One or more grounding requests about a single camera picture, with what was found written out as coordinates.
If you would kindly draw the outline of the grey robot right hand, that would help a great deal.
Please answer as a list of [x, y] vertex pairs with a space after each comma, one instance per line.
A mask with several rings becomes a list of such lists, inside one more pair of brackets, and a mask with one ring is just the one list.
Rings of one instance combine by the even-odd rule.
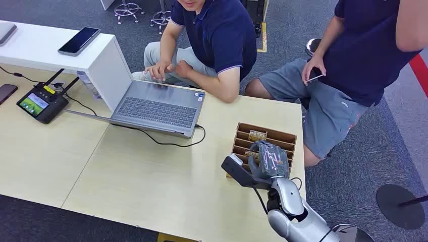
[[251, 173], [261, 179], [274, 176], [290, 177], [290, 167], [286, 152], [279, 146], [267, 141], [256, 141], [250, 146], [250, 151], [258, 154], [259, 165], [253, 155], [248, 157]]

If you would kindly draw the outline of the seated person's right hand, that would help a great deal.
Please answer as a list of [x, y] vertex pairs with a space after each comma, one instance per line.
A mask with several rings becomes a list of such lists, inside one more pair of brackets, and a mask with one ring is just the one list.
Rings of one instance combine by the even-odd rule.
[[174, 71], [174, 65], [168, 60], [161, 60], [155, 65], [147, 67], [145, 73], [149, 74], [150, 78], [159, 83], [166, 81], [166, 74]]

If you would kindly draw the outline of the seated person's left hand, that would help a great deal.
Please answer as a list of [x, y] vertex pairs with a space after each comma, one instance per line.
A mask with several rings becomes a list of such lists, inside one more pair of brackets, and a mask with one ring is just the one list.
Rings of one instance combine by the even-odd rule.
[[189, 79], [193, 74], [194, 69], [186, 61], [180, 60], [177, 62], [175, 72], [179, 77]]

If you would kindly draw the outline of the shorts person's right hand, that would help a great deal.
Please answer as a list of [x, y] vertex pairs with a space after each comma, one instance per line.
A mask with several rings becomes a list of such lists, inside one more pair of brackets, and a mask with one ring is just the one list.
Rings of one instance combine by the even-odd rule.
[[314, 54], [311, 59], [307, 60], [307, 63], [303, 68], [301, 74], [302, 82], [305, 86], [307, 86], [309, 82], [322, 76], [326, 76], [326, 68], [324, 66], [323, 57]]

